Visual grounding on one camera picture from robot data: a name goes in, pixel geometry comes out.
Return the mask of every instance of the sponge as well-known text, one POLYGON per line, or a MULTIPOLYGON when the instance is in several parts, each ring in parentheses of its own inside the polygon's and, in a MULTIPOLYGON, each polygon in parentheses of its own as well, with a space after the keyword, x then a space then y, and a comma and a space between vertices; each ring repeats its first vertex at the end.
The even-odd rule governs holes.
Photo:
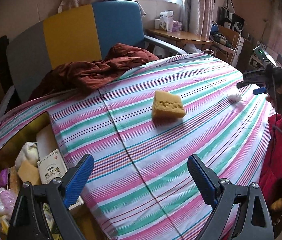
POLYGON ((165 91, 156 90, 152 105, 152 118, 182 118, 185 110, 181 98, 165 91))
POLYGON ((23 182, 29 181, 32 185, 41 185, 38 168, 31 165, 28 160, 22 162, 18 175, 23 182))

